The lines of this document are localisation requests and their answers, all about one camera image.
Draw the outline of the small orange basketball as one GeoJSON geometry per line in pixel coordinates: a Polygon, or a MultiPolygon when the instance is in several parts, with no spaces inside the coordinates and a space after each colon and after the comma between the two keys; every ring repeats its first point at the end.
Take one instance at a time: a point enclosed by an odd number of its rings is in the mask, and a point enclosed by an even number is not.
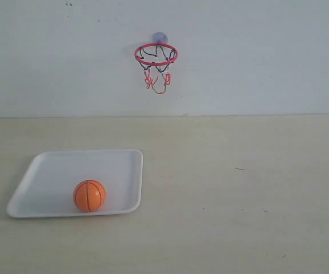
{"type": "Polygon", "coordinates": [[[74,189],[73,201],[75,206],[83,212],[94,212],[103,206],[106,190],[99,181],[85,180],[74,189]]]}

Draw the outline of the white rectangular tray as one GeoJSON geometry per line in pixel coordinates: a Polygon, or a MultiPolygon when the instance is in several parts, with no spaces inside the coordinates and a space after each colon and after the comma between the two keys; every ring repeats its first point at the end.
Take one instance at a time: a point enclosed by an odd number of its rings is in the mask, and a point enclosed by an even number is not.
{"type": "Polygon", "coordinates": [[[31,161],[6,211],[14,218],[84,216],[74,204],[74,189],[84,180],[96,180],[106,198],[92,216],[130,213],[141,202],[142,173],[139,150],[44,152],[31,161]]]}

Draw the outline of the clear suction cup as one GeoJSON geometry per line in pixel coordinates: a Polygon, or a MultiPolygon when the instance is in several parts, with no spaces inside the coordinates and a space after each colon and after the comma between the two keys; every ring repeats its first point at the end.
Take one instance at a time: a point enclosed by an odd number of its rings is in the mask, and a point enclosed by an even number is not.
{"type": "Polygon", "coordinates": [[[160,44],[167,44],[168,37],[163,32],[156,32],[152,35],[152,42],[153,43],[160,43],[160,44]]]}

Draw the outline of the red mini basketball hoop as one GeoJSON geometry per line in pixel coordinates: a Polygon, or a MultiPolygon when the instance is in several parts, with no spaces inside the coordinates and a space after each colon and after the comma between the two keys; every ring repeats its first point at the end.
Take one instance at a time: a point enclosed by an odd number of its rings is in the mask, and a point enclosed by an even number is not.
{"type": "Polygon", "coordinates": [[[134,58],[143,70],[146,88],[158,95],[171,84],[170,68],[178,59],[178,50],[165,43],[147,43],[134,51],[134,58]]]}

